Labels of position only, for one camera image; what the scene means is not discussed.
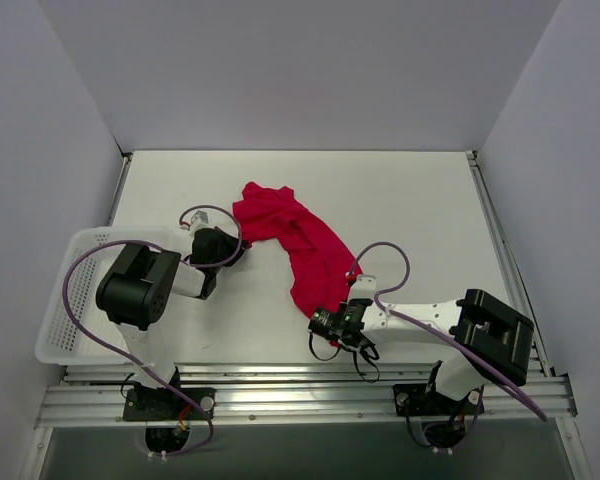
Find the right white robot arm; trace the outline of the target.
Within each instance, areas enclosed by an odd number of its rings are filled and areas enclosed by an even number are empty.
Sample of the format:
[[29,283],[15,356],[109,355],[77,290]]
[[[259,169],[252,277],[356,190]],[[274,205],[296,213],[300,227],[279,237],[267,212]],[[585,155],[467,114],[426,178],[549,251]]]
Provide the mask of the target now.
[[480,289],[467,290],[459,300],[431,304],[352,298],[334,312],[317,309],[309,331],[372,362],[384,344],[450,348],[423,390],[427,406],[439,413],[487,384],[511,392],[524,386],[534,337],[531,320]]

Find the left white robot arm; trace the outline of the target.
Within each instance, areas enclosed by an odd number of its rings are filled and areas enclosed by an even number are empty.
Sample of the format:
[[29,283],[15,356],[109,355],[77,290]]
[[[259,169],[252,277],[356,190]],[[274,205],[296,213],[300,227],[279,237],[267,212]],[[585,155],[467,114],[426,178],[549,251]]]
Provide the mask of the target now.
[[150,388],[145,405],[157,418],[174,417],[182,405],[176,361],[164,339],[162,318],[169,300],[207,299],[220,270],[233,266],[248,247],[246,240],[219,227],[167,230],[159,242],[124,245],[97,287],[96,306],[140,361],[138,382]]

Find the red t-shirt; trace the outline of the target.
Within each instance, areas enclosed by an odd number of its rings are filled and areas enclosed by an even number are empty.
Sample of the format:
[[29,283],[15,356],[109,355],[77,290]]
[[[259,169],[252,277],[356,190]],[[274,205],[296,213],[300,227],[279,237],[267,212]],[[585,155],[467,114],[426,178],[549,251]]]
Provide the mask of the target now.
[[245,185],[232,205],[246,242],[277,240],[287,253],[294,277],[290,295],[310,318],[317,309],[335,311],[347,300],[354,276],[354,255],[319,217],[296,200],[294,190]]

